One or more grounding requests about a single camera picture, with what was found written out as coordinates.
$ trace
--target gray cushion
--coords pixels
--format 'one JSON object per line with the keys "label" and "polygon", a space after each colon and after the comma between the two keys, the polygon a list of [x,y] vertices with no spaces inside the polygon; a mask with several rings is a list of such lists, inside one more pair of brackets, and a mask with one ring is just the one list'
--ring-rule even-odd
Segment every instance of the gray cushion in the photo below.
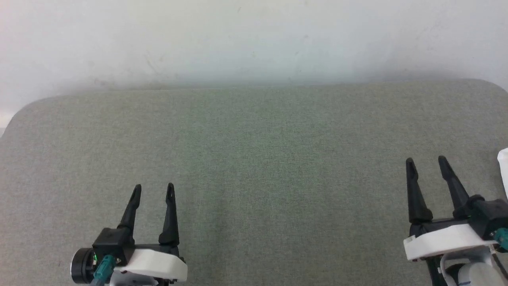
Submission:
{"label": "gray cushion", "polygon": [[434,217],[437,157],[470,194],[504,196],[508,97],[480,80],[132,91],[21,110],[0,138],[0,277],[72,285],[69,262],[115,227],[137,183],[137,243],[176,188],[187,285],[430,285],[405,258],[405,164]]}

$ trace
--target circular motor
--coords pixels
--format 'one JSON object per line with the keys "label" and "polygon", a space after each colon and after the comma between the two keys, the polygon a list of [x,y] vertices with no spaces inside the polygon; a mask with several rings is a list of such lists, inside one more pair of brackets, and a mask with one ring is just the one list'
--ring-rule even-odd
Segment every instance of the circular motor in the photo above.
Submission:
{"label": "circular motor", "polygon": [[93,248],[79,249],[71,262],[71,277],[76,284],[90,284],[97,267],[97,257]]}

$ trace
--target gray fabric surface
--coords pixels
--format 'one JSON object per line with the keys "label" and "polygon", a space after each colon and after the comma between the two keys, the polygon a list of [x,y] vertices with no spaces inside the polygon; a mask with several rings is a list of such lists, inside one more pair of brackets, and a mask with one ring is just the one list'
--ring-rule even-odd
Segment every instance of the gray fabric surface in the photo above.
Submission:
{"label": "gray fabric surface", "polygon": [[0,138],[3,285],[72,285],[69,262],[118,224],[154,243],[176,188],[187,285],[430,285],[406,261],[405,165],[434,217],[452,211],[437,157],[504,197],[508,97],[480,80],[59,97]]}

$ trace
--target teal cable connector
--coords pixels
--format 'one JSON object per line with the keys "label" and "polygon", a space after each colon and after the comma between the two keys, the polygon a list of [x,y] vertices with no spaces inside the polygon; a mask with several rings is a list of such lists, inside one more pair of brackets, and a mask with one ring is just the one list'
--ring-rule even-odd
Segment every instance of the teal cable connector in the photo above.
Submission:
{"label": "teal cable connector", "polygon": [[102,259],[101,263],[97,267],[97,270],[93,274],[93,281],[90,285],[102,286],[106,283],[109,277],[113,274],[116,260],[112,255],[106,255]]}
{"label": "teal cable connector", "polygon": [[499,228],[494,235],[494,239],[499,242],[502,248],[508,250],[508,228]]}

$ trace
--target white object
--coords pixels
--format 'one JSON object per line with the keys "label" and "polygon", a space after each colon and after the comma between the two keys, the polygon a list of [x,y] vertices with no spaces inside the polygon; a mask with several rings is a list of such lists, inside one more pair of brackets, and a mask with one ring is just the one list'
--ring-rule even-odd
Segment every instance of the white object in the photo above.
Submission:
{"label": "white object", "polygon": [[496,243],[495,240],[483,240],[465,223],[408,237],[404,239],[404,248],[407,260],[414,260]]}
{"label": "white object", "polygon": [[459,270],[459,285],[504,286],[499,273],[483,262],[469,263]]}
{"label": "white object", "polygon": [[184,282],[187,280],[187,264],[172,254],[136,249],[129,264],[115,267],[110,285],[157,285],[154,277]]}
{"label": "white object", "polygon": [[[461,250],[461,251],[446,253],[441,257],[439,272],[441,273],[441,275],[443,275],[443,278],[448,286],[457,286],[453,277],[449,273],[446,272],[446,261],[456,260],[456,259],[468,259],[470,261],[470,263],[462,266],[459,270],[459,275],[460,275],[461,271],[463,273],[462,280],[459,279],[459,285],[471,286],[470,285],[471,281],[478,282],[478,281],[485,280],[485,278],[473,277],[474,275],[477,275],[477,274],[482,275],[482,274],[487,273],[487,271],[484,271],[482,273],[479,273],[479,271],[470,272],[469,269],[471,269],[471,268],[468,265],[480,263],[481,264],[480,267],[482,269],[485,267],[489,267],[492,270],[494,270],[494,268],[492,268],[492,260],[491,260],[491,255],[494,253],[495,253],[495,250],[492,246],[479,246],[476,248],[470,248],[470,249],[465,249],[465,250]],[[493,275],[495,277],[493,279],[495,280],[496,278],[499,278],[499,274],[496,271],[494,271],[494,272],[495,273]],[[493,283],[493,284],[487,284],[487,285],[497,286],[499,284]]]}
{"label": "white object", "polygon": [[497,154],[497,161],[499,161],[504,190],[506,196],[508,196],[508,148],[499,151],[499,154]]}

